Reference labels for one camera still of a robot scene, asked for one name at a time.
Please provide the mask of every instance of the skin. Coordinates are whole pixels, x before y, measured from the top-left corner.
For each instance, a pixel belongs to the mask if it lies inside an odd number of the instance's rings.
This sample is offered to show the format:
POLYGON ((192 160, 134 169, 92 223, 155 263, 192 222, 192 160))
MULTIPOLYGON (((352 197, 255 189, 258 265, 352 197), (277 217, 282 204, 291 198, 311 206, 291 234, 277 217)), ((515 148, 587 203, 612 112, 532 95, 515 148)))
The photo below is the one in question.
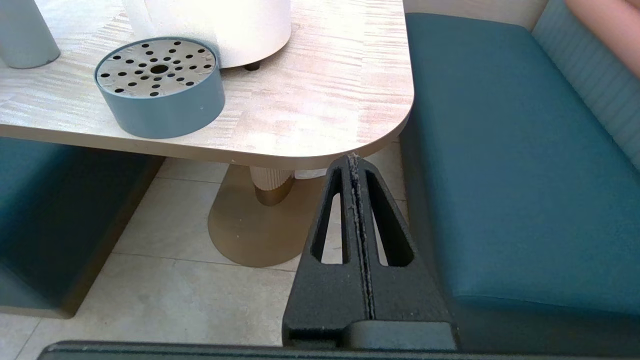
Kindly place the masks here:
POLYGON ((565 0, 573 14, 640 78, 640 0, 565 0))

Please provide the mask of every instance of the beige tile floor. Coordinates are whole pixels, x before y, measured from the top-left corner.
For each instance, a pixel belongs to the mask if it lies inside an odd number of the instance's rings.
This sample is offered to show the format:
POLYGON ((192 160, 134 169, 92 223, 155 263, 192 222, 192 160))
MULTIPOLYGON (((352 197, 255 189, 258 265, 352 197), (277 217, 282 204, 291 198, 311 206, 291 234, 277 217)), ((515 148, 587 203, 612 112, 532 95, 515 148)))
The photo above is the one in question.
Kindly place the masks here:
MULTIPOLYGON (((400 146, 368 158, 406 216, 400 146)), ((211 243, 207 215, 227 166, 167 159, 76 317, 0 314, 0 360, 35 360, 62 340, 280 345, 298 259, 246 268, 211 243)), ((325 258, 340 258, 339 209, 325 258)))

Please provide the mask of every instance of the teal upholstery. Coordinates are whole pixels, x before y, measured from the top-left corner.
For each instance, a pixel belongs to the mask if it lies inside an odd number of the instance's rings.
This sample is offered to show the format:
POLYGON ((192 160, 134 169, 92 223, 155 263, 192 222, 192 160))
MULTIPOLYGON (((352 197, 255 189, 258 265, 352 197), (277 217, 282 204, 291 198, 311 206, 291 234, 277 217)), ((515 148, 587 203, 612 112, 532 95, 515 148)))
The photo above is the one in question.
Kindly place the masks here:
POLYGON ((62 311, 159 159, 0 138, 0 307, 62 311))
POLYGON ((582 25, 564 0, 550 0, 533 37, 640 170, 640 79, 582 25))
POLYGON ((406 20, 412 234, 462 349, 640 354, 640 174, 526 29, 406 20))

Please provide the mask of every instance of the white cylindrical container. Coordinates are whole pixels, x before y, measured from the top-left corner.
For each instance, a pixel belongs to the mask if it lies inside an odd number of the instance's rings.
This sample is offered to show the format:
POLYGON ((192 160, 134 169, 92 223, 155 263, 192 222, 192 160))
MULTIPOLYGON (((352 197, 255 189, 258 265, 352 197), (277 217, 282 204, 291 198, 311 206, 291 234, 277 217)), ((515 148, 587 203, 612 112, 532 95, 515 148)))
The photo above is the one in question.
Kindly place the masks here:
POLYGON ((220 67, 260 61, 291 36, 291 0, 122 0, 138 39, 194 38, 217 49, 220 67))

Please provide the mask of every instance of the table top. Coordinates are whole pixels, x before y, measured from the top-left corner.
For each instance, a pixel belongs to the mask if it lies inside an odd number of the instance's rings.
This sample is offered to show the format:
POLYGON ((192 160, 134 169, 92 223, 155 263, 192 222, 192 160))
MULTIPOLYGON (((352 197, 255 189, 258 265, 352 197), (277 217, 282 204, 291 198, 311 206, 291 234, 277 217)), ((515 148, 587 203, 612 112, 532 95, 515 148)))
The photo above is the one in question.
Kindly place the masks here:
POLYGON ((207 127, 169 139, 120 129, 96 64, 135 40, 120 0, 36 0, 62 55, 0 63, 0 136, 282 169, 366 156, 404 128, 413 79, 402 0, 292 0, 292 35, 260 70, 223 69, 227 102, 207 127))

